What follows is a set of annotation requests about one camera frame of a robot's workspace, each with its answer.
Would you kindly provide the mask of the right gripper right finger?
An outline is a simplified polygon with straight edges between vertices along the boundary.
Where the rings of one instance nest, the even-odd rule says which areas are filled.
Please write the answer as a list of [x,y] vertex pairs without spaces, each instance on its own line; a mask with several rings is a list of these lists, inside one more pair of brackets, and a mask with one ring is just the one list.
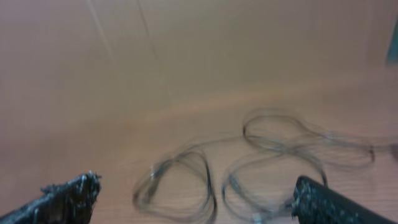
[[293,197],[291,215],[300,224],[396,224],[304,175]]

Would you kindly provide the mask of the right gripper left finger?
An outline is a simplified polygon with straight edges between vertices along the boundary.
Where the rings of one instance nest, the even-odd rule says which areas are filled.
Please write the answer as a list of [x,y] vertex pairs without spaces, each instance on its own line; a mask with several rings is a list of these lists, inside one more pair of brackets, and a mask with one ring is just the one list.
[[101,191],[101,176],[88,172],[41,189],[43,195],[1,216],[1,224],[89,224]]

